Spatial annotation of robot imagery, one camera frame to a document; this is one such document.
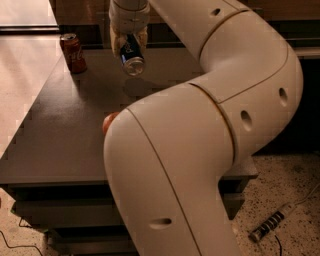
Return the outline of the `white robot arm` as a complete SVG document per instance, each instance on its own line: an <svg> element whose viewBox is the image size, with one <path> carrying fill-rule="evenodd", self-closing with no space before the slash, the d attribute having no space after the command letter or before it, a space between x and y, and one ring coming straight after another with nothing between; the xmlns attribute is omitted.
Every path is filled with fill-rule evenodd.
<svg viewBox="0 0 320 256"><path fill-rule="evenodd" d="M220 178L290 122L303 75L291 46L239 0L110 0L115 39L155 10L202 74L120 112L104 142L115 203L139 256L241 256Z"/></svg>

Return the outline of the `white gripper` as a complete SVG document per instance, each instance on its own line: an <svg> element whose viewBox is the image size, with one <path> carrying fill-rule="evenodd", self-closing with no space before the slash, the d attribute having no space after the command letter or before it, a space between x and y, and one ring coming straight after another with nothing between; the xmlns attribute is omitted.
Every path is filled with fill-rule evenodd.
<svg viewBox="0 0 320 256"><path fill-rule="evenodd" d="M120 56L120 50L127 41L126 34L137 33L136 38L140 47L146 47L149 13L148 0L110 0L110 40L115 57Z"/></svg>

